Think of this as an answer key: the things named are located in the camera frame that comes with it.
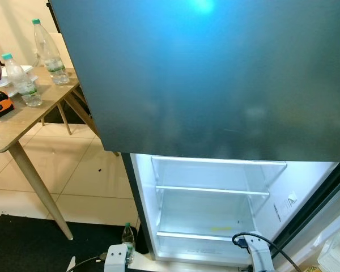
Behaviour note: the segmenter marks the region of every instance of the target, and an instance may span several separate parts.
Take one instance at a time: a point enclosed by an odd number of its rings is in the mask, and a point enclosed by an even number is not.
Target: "black cable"
[[[82,264],[85,264],[86,262],[89,262],[89,261],[92,261],[92,260],[99,260],[99,256],[96,256],[96,257],[92,257],[92,258],[89,258],[83,262],[80,262],[78,264],[76,264],[75,266],[73,266],[70,270],[67,270],[67,272],[71,272],[73,271],[75,268],[77,268],[78,266],[82,265]]]
[[[299,267],[297,266],[297,264],[295,264],[293,262],[293,260],[291,260],[291,258],[289,258],[289,256],[287,254],[285,254],[285,252],[283,250],[278,248],[278,246],[276,246],[272,241],[268,240],[267,238],[264,238],[261,235],[251,233],[251,232],[239,232],[239,233],[237,233],[236,235],[233,236],[233,238],[232,238],[233,244],[239,246],[238,242],[235,241],[235,238],[237,238],[239,236],[244,236],[244,235],[254,236],[256,238],[262,239],[263,241],[266,241],[267,243],[272,245],[279,253],[281,253],[290,262],[290,264],[292,264],[294,266],[294,268],[296,269],[297,272],[302,272],[301,269],[299,269]]]

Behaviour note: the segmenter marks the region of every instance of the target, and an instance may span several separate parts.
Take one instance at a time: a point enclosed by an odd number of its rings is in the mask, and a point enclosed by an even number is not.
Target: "water bottle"
[[[30,107],[41,105],[42,101],[37,87],[23,68],[14,61],[11,54],[4,54],[2,57],[5,60],[7,76],[14,85],[15,90],[21,94],[25,103]]]
[[[35,43],[40,57],[44,60],[45,67],[49,71],[56,85],[64,85],[69,82],[69,77],[59,54],[58,48],[52,37],[40,24],[39,19],[33,19]]]
[[[126,264],[129,265],[134,260],[135,252],[135,238],[132,233],[130,223],[125,224],[125,229],[122,233],[122,243],[127,245]]]

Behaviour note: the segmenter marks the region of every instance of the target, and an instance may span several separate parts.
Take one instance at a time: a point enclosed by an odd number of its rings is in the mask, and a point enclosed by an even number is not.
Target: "white bracket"
[[[111,245],[104,263],[104,272],[125,272],[126,254],[126,245]]]
[[[275,271],[272,263],[270,249],[265,241],[257,237],[244,235],[244,239],[248,244],[248,250],[252,256],[253,270],[259,271]]]

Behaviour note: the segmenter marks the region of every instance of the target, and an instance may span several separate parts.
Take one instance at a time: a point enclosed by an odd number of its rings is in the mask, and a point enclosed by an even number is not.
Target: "green bottle cap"
[[[1,56],[4,58],[4,60],[9,60],[9,59],[12,58],[12,55],[11,55],[10,53],[3,54],[3,55],[1,55]]]
[[[32,20],[32,23],[33,23],[33,24],[40,24],[40,20],[39,20],[39,19],[33,19],[33,20]]]

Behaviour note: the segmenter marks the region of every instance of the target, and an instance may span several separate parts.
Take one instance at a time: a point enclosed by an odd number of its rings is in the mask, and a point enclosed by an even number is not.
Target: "floor mat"
[[[0,216],[0,272],[65,272],[76,263],[120,244],[122,226],[68,222],[69,241],[53,220]],[[104,262],[89,262],[75,272],[103,272]]]

